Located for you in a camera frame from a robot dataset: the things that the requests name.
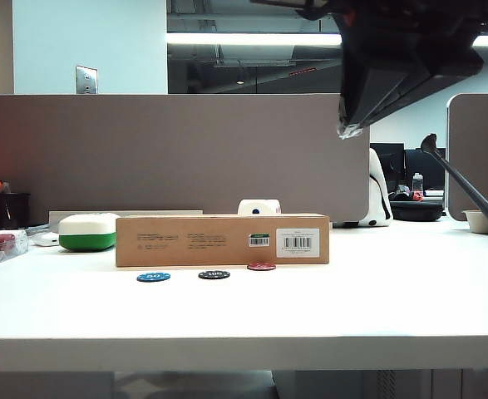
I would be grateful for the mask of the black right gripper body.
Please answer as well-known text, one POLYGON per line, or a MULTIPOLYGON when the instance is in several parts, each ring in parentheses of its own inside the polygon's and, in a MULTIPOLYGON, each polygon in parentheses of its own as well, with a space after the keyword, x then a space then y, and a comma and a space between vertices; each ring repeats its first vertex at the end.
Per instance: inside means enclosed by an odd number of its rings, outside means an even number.
POLYGON ((471 76, 483 67, 474 41, 488 33, 488 1, 274 1, 316 21, 331 15, 347 54, 432 76, 471 76))

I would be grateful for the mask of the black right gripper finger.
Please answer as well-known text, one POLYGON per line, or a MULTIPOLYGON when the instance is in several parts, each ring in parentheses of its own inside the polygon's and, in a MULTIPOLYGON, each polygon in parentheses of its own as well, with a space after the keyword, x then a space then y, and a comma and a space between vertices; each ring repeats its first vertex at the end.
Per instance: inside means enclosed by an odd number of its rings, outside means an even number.
POLYGON ((404 81, 411 74, 409 62, 344 62, 337 133, 347 139, 365 127, 405 107, 404 81))
POLYGON ((438 62, 431 71, 421 64, 410 64, 411 74, 404 81, 406 106, 478 74, 484 66, 483 61, 447 61, 438 62))

